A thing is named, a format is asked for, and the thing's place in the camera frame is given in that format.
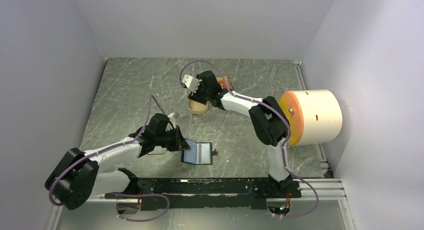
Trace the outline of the black card holder wallet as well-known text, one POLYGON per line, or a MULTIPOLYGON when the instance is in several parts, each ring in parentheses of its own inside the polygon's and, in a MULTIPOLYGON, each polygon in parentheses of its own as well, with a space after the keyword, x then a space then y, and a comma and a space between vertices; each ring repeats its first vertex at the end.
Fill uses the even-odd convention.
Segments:
POLYGON ((182 150, 181 162, 191 165, 212 165, 214 149, 211 142, 195 142, 185 140, 190 149, 182 150))

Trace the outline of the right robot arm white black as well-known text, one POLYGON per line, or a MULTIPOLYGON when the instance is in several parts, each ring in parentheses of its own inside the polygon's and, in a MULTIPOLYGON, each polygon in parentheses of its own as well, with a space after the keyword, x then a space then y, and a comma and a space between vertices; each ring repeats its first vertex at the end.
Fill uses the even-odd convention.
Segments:
POLYGON ((287 165, 287 140, 290 124, 272 96, 252 98, 223 89, 212 71, 195 76, 196 92, 190 96, 213 107, 249 117, 257 138, 266 146, 269 160, 270 192, 282 197, 289 190, 293 176, 287 165))

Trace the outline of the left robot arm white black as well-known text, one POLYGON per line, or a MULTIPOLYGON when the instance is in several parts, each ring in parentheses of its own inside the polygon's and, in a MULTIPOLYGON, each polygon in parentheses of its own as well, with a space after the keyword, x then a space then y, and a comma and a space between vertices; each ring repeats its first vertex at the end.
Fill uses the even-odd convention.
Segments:
POLYGON ((140 193, 139 179, 126 168, 112 167, 161 147, 169 152, 190 150, 181 130, 169 115, 157 113, 126 138, 94 150, 68 150, 47 178, 44 187, 50 202, 74 210, 90 197, 120 193, 132 198, 140 193))

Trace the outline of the orange patterned card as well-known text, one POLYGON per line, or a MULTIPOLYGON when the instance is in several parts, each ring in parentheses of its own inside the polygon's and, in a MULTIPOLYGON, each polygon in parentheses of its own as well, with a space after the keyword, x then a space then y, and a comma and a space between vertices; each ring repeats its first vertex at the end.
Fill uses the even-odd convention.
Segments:
POLYGON ((233 91, 233 85, 228 76, 217 77, 216 80, 222 89, 228 88, 229 90, 233 91))

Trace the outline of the beige oval tray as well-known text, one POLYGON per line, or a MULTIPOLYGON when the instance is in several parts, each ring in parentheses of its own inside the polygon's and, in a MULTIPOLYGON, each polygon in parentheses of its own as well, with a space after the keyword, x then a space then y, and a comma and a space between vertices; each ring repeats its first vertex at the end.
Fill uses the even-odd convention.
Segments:
POLYGON ((203 115, 207 113, 209 109, 208 101, 200 101, 197 98, 189 95, 187 101, 187 108, 191 114, 194 115, 203 115))

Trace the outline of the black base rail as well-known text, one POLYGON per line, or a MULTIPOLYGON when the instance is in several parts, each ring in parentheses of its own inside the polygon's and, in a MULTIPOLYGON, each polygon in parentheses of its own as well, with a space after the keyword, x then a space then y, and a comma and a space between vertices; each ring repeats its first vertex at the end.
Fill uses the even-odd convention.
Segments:
POLYGON ((133 195, 141 211, 159 209, 239 208, 267 209, 270 199, 300 198, 300 184, 292 181, 281 189, 265 178, 140 178, 133 195))

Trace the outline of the aluminium frame extrusion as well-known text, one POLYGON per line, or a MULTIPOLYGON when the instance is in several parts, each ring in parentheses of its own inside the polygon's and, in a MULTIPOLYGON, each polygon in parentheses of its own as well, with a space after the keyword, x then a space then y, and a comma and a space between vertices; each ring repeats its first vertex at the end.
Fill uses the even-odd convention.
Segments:
MULTIPOLYGON (((309 179, 300 180, 293 179, 293 181, 299 182, 301 197, 298 199, 306 200, 332 200, 340 197, 344 198, 345 193, 341 182, 337 179, 309 179)), ((86 202, 115 202, 118 204, 124 204, 130 208, 140 208, 140 205, 136 205, 136 200, 140 200, 143 197, 142 194, 135 195, 124 195, 120 193, 112 193, 107 195, 100 195, 90 197, 86 202)), ((282 202, 287 200, 293 200, 296 198, 286 199, 270 199, 268 202, 282 202)))

